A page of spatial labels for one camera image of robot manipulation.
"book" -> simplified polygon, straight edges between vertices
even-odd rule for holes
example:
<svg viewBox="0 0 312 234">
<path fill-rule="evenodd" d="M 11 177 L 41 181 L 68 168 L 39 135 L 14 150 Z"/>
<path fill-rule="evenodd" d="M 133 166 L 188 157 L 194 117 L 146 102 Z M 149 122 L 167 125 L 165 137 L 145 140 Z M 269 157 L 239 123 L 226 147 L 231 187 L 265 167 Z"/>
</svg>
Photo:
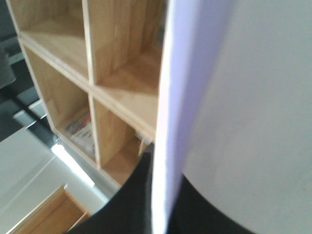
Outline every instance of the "book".
<svg viewBox="0 0 312 234">
<path fill-rule="evenodd" d="M 66 127 L 70 139 L 95 156 L 93 131 L 90 113 L 86 113 Z"/>
</svg>

